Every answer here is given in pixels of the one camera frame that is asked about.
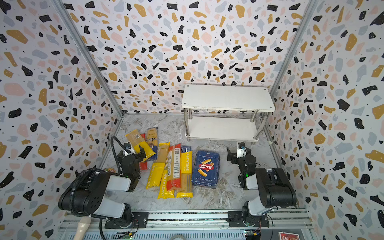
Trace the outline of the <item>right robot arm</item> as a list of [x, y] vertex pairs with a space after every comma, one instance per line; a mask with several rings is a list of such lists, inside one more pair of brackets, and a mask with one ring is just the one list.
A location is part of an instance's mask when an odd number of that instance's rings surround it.
[[297, 196], [285, 171], [282, 168], [258, 167], [252, 151], [239, 146], [236, 153], [227, 150], [227, 161], [237, 165], [240, 187], [245, 191], [257, 191], [258, 196], [246, 201], [241, 211], [229, 211], [228, 222], [231, 228], [268, 227], [267, 214], [278, 208], [294, 207]]

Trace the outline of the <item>blue spaghetti box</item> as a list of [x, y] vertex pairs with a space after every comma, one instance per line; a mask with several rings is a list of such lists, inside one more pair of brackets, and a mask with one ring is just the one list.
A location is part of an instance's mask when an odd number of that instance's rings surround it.
[[191, 146], [182, 146], [181, 147], [181, 153], [188, 153], [188, 152], [191, 152], [192, 151], [192, 147]]

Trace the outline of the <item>yellow Pastatime spaghetti bag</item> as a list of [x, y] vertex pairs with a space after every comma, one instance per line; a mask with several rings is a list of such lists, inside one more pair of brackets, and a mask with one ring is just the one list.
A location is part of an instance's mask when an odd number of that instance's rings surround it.
[[193, 197], [193, 152], [181, 153], [181, 187], [177, 190], [176, 198]]

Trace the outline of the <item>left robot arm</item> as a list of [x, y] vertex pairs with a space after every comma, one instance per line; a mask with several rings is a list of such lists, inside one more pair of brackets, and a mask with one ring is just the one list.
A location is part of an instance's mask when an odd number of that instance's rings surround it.
[[91, 168], [82, 171], [61, 195], [58, 207], [76, 217], [109, 220], [113, 227], [127, 228], [138, 221], [131, 206], [106, 197], [107, 191], [133, 192], [141, 177], [142, 154], [128, 154], [117, 158], [120, 173]]

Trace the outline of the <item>blue Barilla pasta box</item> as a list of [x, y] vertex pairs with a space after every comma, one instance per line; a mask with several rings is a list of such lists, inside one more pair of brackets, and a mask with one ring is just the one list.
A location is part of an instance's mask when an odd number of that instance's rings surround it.
[[192, 184], [215, 189], [219, 181], [220, 154], [199, 150], [196, 153]]

